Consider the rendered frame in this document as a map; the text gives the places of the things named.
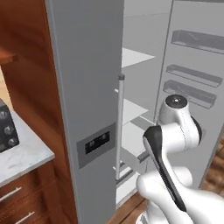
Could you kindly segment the white fridge shelf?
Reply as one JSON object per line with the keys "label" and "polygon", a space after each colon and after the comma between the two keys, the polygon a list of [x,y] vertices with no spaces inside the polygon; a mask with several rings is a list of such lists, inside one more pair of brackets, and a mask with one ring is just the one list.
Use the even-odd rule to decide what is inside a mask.
{"label": "white fridge shelf", "polygon": [[127,48],[122,49],[122,68],[133,66],[146,60],[154,59],[153,55],[133,51]]}
{"label": "white fridge shelf", "polygon": [[133,119],[147,112],[147,109],[135,104],[132,101],[123,100],[122,124],[128,123]]}

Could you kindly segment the white fridge drawer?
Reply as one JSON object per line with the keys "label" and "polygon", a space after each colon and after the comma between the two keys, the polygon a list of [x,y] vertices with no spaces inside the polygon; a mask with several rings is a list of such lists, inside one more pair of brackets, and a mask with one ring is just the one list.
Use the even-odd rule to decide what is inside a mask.
{"label": "white fridge drawer", "polygon": [[139,163],[149,156],[144,148],[143,134],[150,126],[154,123],[141,115],[122,126],[122,147]]}
{"label": "white fridge drawer", "polygon": [[137,177],[139,173],[123,164],[120,170],[120,178],[116,183],[115,208],[121,207],[130,197],[137,192]]}

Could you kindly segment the grey fridge dispenser panel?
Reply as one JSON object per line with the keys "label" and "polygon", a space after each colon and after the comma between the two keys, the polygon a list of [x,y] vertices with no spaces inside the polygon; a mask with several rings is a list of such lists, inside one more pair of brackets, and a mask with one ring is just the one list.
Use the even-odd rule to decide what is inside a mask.
{"label": "grey fridge dispenser panel", "polygon": [[116,146],[116,123],[110,124],[77,143],[79,168],[88,165]]}

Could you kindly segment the grey closed fridge door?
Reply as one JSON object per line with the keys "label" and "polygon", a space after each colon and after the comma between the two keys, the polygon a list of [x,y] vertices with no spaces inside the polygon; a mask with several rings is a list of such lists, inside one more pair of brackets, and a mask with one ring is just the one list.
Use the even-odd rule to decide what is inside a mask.
{"label": "grey closed fridge door", "polygon": [[117,122],[124,0],[46,0],[78,224],[116,210],[116,147],[79,168],[77,143]]}

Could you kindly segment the grey fridge body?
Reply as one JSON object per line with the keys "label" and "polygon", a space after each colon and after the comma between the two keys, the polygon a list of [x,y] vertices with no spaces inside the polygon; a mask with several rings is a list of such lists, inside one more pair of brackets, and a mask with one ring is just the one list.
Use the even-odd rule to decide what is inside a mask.
{"label": "grey fridge body", "polygon": [[[154,59],[122,68],[124,99],[147,109],[144,118],[154,123],[160,72],[172,0],[125,0],[122,49],[153,55]],[[139,163],[122,147],[121,160],[139,174],[148,158]]]}

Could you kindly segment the wooden drawer front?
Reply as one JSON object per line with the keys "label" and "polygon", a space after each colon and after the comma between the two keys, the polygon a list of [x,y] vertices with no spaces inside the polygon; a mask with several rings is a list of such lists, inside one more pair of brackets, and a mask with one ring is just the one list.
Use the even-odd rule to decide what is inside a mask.
{"label": "wooden drawer front", "polygon": [[15,193],[8,199],[0,202],[0,211],[4,210],[7,206],[21,200],[23,197],[29,196],[35,193],[37,190],[50,185],[54,180],[55,172],[53,168],[53,162],[48,162],[41,165],[37,169],[26,173],[25,175],[17,178],[7,185],[0,187],[0,198],[6,193],[13,191],[16,187],[22,187],[22,189]]}
{"label": "wooden drawer front", "polygon": [[33,211],[35,214],[21,224],[66,224],[61,207],[48,208],[41,195],[10,205],[0,213],[0,224],[15,224]]}

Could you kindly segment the grey open fridge door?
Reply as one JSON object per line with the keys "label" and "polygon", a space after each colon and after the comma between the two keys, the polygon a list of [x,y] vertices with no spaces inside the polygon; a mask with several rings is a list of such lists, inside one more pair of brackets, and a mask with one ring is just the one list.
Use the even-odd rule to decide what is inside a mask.
{"label": "grey open fridge door", "polygon": [[[169,30],[165,43],[165,52],[160,76],[157,105],[160,106],[169,94],[163,91],[166,81],[174,80],[188,86],[217,95],[215,104],[202,108],[189,102],[191,115],[202,128],[200,145],[192,150],[171,154],[169,160],[174,166],[187,167],[193,176],[194,188],[202,185],[206,170],[212,162],[214,152],[224,130],[224,54],[203,51],[172,43],[172,32],[184,30],[202,32],[224,37],[224,0],[174,0],[169,21]],[[188,80],[172,73],[167,73],[169,65],[191,68],[223,79],[218,87]]]}

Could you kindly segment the narrow clear door bin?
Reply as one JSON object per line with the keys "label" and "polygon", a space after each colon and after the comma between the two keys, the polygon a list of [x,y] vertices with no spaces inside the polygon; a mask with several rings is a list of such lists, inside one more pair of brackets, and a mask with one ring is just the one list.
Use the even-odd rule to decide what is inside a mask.
{"label": "narrow clear door bin", "polygon": [[166,72],[213,88],[217,88],[223,81],[221,77],[175,64],[169,65]]}

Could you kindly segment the tall wooden side panel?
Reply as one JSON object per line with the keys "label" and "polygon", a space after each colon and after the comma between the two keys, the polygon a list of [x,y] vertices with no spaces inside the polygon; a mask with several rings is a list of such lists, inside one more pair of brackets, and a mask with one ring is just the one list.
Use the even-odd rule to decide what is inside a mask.
{"label": "tall wooden side panel", "polygon": [[0,51],[13,108],[54,152],[65,224],[78,224],[46,0],[0,0]]}

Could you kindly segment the black countertop appliance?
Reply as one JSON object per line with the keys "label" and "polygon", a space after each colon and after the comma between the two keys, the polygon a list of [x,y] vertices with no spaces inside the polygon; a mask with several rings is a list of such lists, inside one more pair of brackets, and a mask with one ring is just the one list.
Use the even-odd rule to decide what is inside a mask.
{"label": "black countertop appliance", "polygon": [[0,98],[0,153],[19,145],[18,133],[7,104]]}

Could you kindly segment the large clear door bin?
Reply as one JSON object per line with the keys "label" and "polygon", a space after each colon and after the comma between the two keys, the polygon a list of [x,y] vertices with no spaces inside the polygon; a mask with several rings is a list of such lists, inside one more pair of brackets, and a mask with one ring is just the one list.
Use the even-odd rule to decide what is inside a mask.
{"label": "large clear door bin", "polygon": [[196,31],[176,30],[172,32],[174,45],[191,47],[212,53],[224,54],[224,37]]}

